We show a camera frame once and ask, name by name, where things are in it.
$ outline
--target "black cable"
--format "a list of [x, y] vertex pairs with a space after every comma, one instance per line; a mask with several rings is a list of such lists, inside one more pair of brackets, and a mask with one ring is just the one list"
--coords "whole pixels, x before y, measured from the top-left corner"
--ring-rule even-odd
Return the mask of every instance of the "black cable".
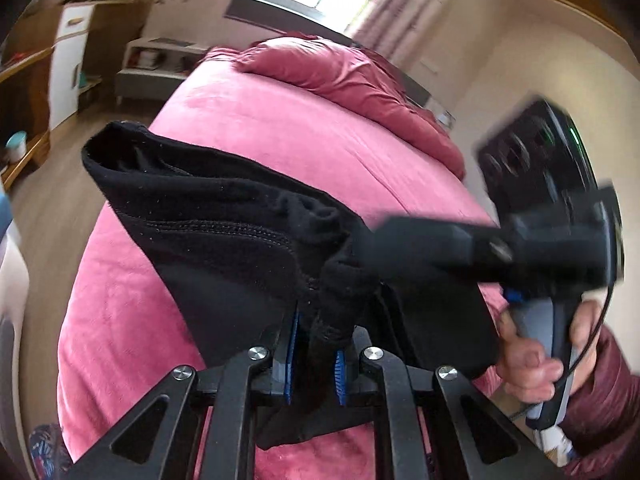
[[[609, 303], [611, 303], [611, 297], [613, 296], [613, 287], [614, 287], [613, 285], [609, 285], [609, 288], [607, 289], [607, 297], [604, 300], [604, 306], [602, 307], [602, 312], [600, 313], [600, 317], [598, 318], [598, 322], [596, 323], [596, 326], [589, 334], [589, 338], [587, 339], [587, 344], [584, 346], [584, 349], [582, 350], [582, 352], [580, 352], [580, 355], [578, 355], [578, 358], [574, 361], [574, 364], [572, 364], [571, 367], [567, 371], [565, 371], [564, 374], [562, 374], [562, 376], [554, 383], [556, 390], [559, 387], [561, 388], [564, 386], [564, 384], [566, 383], [566, 380], [571, 376], [571, 374], [575, 372], [575, 369], [578, 367], [580, 362], [586, 357], [589, 350], [591, 349], [591, 346], [593, 345], [593, 342], [595, 341], [598, 332], [600, 331], [600, 329], [602, 328], [602, 325], [604, 324], [604, 317], [607, 315], [607, 310], [609, 309]], [[518, 420], [521, 416], [526, 415], [531, 408], [539, 404], [540, 404], [539, 402], [536, 402], [535, 404], [525, 404], [522, 409], [510, 415], [509, 420], [511, 422], [513, 422], [514, 420]]]

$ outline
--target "person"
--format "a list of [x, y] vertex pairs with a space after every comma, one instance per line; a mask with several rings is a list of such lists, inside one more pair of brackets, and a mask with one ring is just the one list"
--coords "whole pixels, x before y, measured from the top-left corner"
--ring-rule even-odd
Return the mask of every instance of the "person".
[[[570, 329], [572, 344], [580, 351], [596, 325], [602, 306], [585, 301], [578, 307]], [[536, 340], [521, 338], [508, 312], [498, 321], [501, 338], [498, 375], [505, 391], [522, 402], [537, 403], [553, 397], [553, 382], [562, 375], [562, 363], [546, 357]], [[633, 375], [611, 330], [603, 326], [590, 352], [575, 370], [571, 397], [560, 424], [578, 458], [564, 471], [577, 480], [640, 478], [640, 376]]]

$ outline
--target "wooden floor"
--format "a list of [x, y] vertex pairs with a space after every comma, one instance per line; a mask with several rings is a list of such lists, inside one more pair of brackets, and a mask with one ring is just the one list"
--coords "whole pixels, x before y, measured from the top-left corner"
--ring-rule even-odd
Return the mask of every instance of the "wooden floor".
[[25, 169], [10, 198], [22, 237], [30, 290], [20, 347], [20, 400], [25, 434], [58, 420], [57, 345], [78, 263], [104, 198], [82, 168], [80, 150], [108, 121], [150, 124], [158, 104], [129, 102], [121, 110], [97, 104], [52, 133], [49, 159]]

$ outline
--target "pink bedsheet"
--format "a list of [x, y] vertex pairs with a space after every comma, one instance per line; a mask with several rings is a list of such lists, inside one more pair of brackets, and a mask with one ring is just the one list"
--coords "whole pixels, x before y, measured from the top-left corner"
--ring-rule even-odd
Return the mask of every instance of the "pink bedsheet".
[[[257, 160], [322, 189], [375, 224], [386, 213], [489, 222], [439, 162], [382, 126], [309, 92], [204, 62], [150, 128], [173, 139]], [[492, 312], [497, 287], [483, 293]], [[58, 347], [58, 413], [78, 459], [171, 368], [204, 364], [174, 301], [149, 261], [105, 206], [69, 301]], [[490, 370], [478, 382], [498, 385]], [[256, 478], [374, 478], [369, 426], [256, 455]]]

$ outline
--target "black metal bracket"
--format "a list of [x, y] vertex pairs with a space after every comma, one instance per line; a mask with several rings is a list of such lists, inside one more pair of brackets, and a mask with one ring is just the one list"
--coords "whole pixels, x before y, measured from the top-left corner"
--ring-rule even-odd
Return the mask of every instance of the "black metal bracket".
[[[282, 375], [273, 370], [274, 354], [282, 358], [278, 347], [270, 352], [259, 346], [237, 354], [224, 367], [201, 372], [187, 365], [174, 368], [66, 478], [191, 480], [207, 409], [213, 406], [200, 478], [253, 479], [256, 409], [286, 402], [284, 386], [274, 384]], [[372, 347], [361, 327], [345, 355], [350, 378], [345, 409], [374, 407], [378, 480], [564, 478], [453, 368], [431, 372], [408, 367], [394, 354]], [[428, 468], [419, 409], [424, 410], [435, 476]]]

